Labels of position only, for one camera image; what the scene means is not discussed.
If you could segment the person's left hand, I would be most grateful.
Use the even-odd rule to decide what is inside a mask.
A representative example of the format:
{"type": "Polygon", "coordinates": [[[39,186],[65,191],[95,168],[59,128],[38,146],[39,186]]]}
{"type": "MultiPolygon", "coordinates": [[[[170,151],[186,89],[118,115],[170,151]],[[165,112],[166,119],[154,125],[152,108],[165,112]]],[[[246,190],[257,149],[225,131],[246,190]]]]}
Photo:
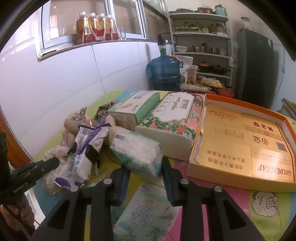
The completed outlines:
{"type": "MultiPolygon", "coordinates": [[[[7,207],[15,214],[20,215],[23,222],[34,227],[35,216],[32,212],[32,208],[29,205],[27,197],[23,194],[22,197],[17,201],[17,206],[7,205],[7,207]]],[[[15,219],[3,205],[1,205],[1,213],[10,228],[15,231],[21,231],[23,225],[15,219]]]]}

